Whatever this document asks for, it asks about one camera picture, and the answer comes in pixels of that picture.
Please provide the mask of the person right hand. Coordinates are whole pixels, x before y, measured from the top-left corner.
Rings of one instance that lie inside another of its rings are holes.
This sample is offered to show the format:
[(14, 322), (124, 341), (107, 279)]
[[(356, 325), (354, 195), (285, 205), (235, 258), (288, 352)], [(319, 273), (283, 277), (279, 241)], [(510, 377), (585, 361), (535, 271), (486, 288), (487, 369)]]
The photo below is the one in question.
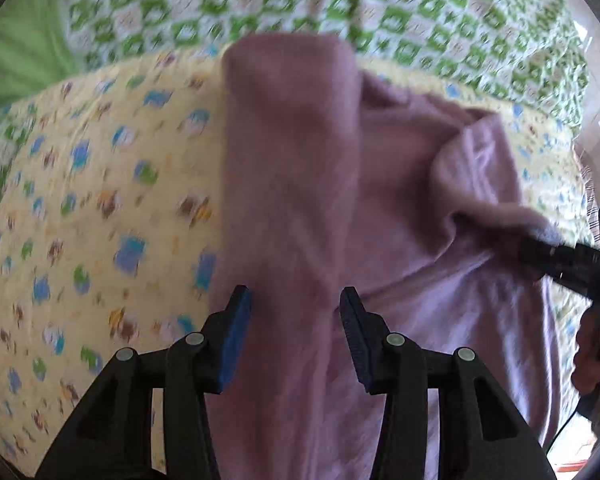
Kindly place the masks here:
[(576, 343), (571, 382), (581, 396), (586, 396), (600, 383), (600, 310), (590, 307), (583, 313)]

